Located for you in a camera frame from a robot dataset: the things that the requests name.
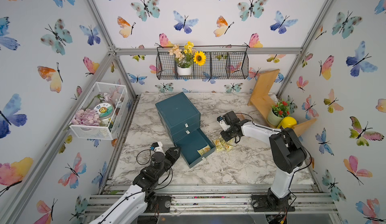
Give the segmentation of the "yellow cookie packet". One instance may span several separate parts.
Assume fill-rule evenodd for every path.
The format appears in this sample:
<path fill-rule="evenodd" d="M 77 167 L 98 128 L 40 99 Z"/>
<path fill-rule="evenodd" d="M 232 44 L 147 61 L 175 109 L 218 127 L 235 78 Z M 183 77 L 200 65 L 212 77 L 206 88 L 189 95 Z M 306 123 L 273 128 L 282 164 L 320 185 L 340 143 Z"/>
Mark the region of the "yellow cookie packet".
<path fill-rule="evenodd" d="M 222 143 L 223 148 L 227 152 L 231 151 L 234 148 L 234 145 L 235 145 L 234 139 L 231 139 L 229 141 L 222 140 L 221 143 Z"/>
<path fill-rule="evenodd" d="M 221 152 L 225 150 L 220 139 L 214 140 L 213 143 L 215 144 L 216 152 Z"/>
<path fill-rule="evenodd" d="M 206 147 L 198 150 L 197 152 L 203 156 L 204 154 L 208 153 L 209 151 L 211 150 L 211 147 L 209 145 L 207 145 Z"/>

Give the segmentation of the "teal bottom drawer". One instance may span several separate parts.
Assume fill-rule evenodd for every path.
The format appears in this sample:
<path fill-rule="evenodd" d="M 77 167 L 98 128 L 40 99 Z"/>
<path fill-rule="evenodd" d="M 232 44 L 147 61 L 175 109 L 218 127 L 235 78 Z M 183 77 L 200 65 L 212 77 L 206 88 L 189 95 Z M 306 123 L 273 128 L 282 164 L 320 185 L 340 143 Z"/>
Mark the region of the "teal bottom drawer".
<path fill-rule="evenodd" d="M 195 167 L 216 150 L 214 143 L 209 140 L 209 138 L 200 128 L 175 141 L 174 144 L 176 147 L 181 147 L 181 154 L 189 168 Z M 211 147 L 211 150 L 201 156 L 197 151 L 206 147 L 207 145 Z"/>

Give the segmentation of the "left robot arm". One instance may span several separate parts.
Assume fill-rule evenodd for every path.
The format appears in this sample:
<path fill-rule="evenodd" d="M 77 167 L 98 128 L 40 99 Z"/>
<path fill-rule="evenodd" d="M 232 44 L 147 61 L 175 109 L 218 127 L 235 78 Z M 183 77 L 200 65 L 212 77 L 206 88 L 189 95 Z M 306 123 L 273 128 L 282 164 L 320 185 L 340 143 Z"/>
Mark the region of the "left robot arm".
<path fill-rule="evenodd" d="M 159 179 L 172 167 L 181 155 L 181 147 L 164 151 L 160 142 L 150 148 L 149 165 L 141 169 L 128 190 L 92 224 L 130 224 L 146 211 L 158 211 L 157 187 Z"/>

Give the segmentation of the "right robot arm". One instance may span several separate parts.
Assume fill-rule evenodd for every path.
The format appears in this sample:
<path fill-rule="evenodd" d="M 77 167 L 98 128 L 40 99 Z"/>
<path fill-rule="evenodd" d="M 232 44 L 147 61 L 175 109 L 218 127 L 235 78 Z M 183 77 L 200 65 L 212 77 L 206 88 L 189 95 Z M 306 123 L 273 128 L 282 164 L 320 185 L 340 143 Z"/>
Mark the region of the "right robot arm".
<path fill-rule="evenodd" d="M 269 193 L 277 199 L 284 199 L 290 193 L 290 186 L 296 171 L 300 170 L 307 157 L 307 152 L 292 128 L 273 129 L 254 123 L 252 120 L 240 120 L 230 111 L 217 117 L 225 141 L 250 137 L 270 144 L 276 173 Z"/>

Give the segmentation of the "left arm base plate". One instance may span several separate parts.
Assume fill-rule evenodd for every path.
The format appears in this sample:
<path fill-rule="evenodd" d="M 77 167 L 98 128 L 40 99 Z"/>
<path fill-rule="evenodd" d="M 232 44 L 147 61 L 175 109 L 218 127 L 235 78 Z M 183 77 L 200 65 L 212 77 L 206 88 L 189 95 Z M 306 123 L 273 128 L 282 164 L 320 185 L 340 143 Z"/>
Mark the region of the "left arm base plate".
<path fill-rule="evenodd" d="M 148 202 L 145 213 L 169 213 L 171 207 L 171 197 L 167 195 L 153 196 Z"/>

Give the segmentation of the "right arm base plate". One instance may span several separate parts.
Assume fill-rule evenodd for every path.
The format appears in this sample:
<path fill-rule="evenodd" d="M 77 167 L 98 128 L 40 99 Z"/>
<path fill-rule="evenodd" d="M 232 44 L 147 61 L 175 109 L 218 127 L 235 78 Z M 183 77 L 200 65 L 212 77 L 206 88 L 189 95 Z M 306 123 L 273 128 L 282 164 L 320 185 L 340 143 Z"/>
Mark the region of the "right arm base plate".
<path fill-rule="evenodd" d="M 251 205 L 254 212 L 294 212 L 295 207 L 290 204 L 291 195 L 279 199 L 274 194 L 252 195 Z"/>

